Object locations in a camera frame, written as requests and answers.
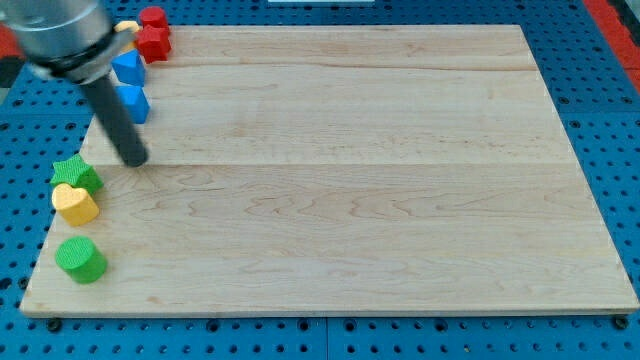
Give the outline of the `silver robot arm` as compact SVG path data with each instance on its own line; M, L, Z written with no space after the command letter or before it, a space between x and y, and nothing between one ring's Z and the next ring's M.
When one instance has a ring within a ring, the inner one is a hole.
M135 39L131 29L116 30L97 0L3 0L1 22L36 74L81 88L124 165L146 163L147 149L110 79L112 60Z

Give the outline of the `yellow block behind arm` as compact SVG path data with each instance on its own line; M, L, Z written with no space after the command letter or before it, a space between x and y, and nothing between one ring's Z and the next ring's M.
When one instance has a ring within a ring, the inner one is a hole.
M114 29L116 32L122 32L122 31L130 31L131 33L133 33L134 35L136 35L141 27L140 25L134 21L134 20L124 20L124 21L120 21L118 22L115 26ZM122 47L121 49L121 53L126 53L129 51L132 51L136 48L136 41L132 40L130 41L128 44L126 44L125 46Z

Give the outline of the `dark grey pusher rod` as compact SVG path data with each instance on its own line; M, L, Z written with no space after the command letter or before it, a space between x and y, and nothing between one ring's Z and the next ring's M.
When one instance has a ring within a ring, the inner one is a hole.
M80 89L123 164L128 167L145 164L147 149L109 76L82 84Z

